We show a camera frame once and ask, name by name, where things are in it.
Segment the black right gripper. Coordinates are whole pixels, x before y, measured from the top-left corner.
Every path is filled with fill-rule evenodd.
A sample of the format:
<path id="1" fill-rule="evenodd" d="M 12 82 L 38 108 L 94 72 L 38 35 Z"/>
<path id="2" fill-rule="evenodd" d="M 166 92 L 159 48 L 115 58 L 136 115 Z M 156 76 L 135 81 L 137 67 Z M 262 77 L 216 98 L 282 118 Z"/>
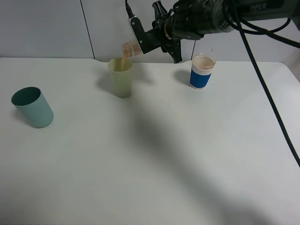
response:
<path id="1" fill-rule="evenodd" d="M 179 0 L 170 10 L 166 10 L 161 1 L 152 3 L 155 12 L 155 20 L 152 27 L 160 28 L 160 33 L 166 41 L 160 48 L 164 53 L 168 52 L 174 63 L 182 62 L 181 40 L 200 40 L 204 37 L 197 30 L 192 20 L 193 9 L 196 0 Z"/>

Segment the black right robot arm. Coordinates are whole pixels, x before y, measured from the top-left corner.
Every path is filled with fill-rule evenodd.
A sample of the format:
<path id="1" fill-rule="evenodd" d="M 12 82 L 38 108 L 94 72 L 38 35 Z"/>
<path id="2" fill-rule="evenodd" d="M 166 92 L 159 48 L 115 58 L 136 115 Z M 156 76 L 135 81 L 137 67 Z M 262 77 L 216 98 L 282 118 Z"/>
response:
<path id="1" fill-rule="evenodd" d="M 160 1 L 152 4 L 162 51 L 169 53 L 175 63 L 181 61 L 177 51 L 180 40 L 200 40 L 207 34 L 228 33 L 232 30 L 244 34 L 267 35 L 272 39 L 299 48 L 298 42 L 280 37 L 276 32 L 290 22 L 300 25 L 298 0 L 179 0 L 166 11 Z M 255 20 L 287 18 L 287 22 L 274 30 L 252 25 Z"/>

